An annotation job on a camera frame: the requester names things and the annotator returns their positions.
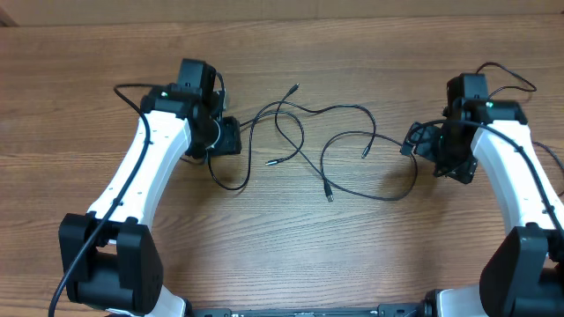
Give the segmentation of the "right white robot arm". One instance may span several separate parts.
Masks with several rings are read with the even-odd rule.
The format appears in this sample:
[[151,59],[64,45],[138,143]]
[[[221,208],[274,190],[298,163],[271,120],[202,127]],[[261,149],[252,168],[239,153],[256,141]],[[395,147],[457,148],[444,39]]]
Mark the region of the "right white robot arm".
[[447,83],[443,117],[415,122],[401,153],[434,163],[434,176],[463,184],[482,167],[500,206],[506,237],[472,286],[431,291],[422,316],[561,316],[563,202],[533,148],[528,119],[513,100],[493,100],[486,78]]

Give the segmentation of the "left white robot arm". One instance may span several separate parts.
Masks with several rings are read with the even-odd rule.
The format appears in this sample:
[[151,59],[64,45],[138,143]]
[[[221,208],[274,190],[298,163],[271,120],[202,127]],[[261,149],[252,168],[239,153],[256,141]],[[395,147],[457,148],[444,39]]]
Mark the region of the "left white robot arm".
[[63,294],[114,316],[191,316],[187,299],[164,285],[152,238],[160,198],[184,156],[209,160],[241,152],[240,123],[224,116],[226,90],[209,63],[184,59],[178,78],[148,85],[136,135],[113,179],[84,215],[67,214],[58,230],[63,277],[49,303]]

